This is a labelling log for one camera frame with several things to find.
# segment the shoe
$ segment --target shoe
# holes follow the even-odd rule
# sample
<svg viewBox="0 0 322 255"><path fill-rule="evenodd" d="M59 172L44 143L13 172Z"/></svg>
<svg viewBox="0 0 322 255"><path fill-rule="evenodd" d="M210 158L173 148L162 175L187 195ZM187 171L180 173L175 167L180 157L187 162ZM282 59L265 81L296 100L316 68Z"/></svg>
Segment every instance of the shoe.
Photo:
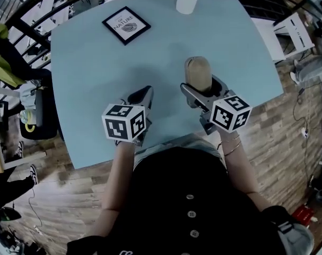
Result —
<svg viewBox="0 0 322 255"><path fill-rule="evenodd" d="M292 81L294 81L294 83L296 84L296 85L299 85L300 84L300 82L298 81L298 79L297 79L297 75L294 73L294 72L290 72L290 78L292 79Z"/></svg>
<svg viewBox="0 0 322 255"><path fill-rule="evenodd" d="M190 57L185 62L186 83L200 92L208 92L212 87L212 74L209 62L204 57ZM196 108L194 103L188 101L191 108Z"/></svg>
<svg viewBox="0 0 322 255"><path fill-rule="evenodd" d="M37 170L34 165L30 166L30 176L32 177L32 180L34 181L34 184L38 184L38 177L37 177Z"/></svg>
<svg viewBox="0 0 322 255"><path fill-rule="evenodd" d="M15 155L18 155L19 157L23 158L23 147L24 147L24 142L19 141L18 148L15 152Z"/></svg>

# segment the red object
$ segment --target red object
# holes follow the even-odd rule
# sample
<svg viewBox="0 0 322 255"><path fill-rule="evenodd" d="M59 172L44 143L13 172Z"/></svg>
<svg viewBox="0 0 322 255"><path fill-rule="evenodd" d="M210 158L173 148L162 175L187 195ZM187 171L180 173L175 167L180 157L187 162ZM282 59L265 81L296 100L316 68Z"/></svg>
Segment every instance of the red object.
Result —
<svg viewBox="0 0 322 255"><path fill-rule="evenodd" d="M305 205L301 205L293 212L292 217L299 221L303 226L308 226L310 219L313 217L314 211Z"/></svg>

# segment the light blue table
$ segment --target light blue table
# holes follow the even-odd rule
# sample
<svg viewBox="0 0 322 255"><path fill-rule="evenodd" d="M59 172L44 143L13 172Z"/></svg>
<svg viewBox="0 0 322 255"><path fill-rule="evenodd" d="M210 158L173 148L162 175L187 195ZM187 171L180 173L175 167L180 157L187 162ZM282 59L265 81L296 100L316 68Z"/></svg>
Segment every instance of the light blue table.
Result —
<svg viewBox="0 0 322 255"><path fill-rule="evenodd" d="M128 6L151 29L124 46L101 22ZM114 0L52 32L51 70L60 124L75 168L110 160L101 115L128 91L154 87L147 148L202 129L180 91L184 62L205 56L213 73L257 106L282 91L262 38L238 0L198 0L191 15L176 0Z"/></svg>

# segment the black picture frame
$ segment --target black picture frame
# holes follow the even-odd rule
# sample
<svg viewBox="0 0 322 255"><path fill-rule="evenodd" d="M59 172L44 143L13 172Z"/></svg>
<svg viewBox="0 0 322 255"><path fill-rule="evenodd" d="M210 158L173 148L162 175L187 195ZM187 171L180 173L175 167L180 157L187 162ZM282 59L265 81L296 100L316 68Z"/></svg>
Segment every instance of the black picture frame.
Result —
<svg viewBox="0 0 322 255"><path fill-rule="evenodd" d="M122 12L123 10L127 10L129 13L131 13L135 18L137 18L141 23L143 23L145 25L144 28L142 28L140 31L138 31L137 33L133 34L131 37L129 37L128 39L123 39L112 27L111 25L109 25L107 22L112 19L113 17L115 17L116 15L118 15L120 12ZM102 23L124 44L127 45L129 42L131 42L132 40L136 39L139 35L143 34L145 31L147 31L151 26L144 21L139 15L137 15L134 11L132 11L129 7L125 6L123 8L121 8L119 11L115 12L114 14L110 15L109 17L107 17L104 21L102 21Z"/></svg>

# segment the green jacket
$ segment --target green jacket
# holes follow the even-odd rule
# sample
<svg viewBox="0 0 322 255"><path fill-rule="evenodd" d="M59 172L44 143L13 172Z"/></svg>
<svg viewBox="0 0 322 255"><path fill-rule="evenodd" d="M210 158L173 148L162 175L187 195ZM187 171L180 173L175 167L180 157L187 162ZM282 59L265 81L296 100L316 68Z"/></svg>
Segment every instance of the green jacket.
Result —
<svg viewBox="0 0 322 255"><path fill-rule="evenodd" d="M7 39L8 30L6 25L0 23L0 38ZM18 85L24 84L25 81L16 77L11 70L9 63L2 58L0 55L0 80L4 81L5 83L17 87Z"/></svg>

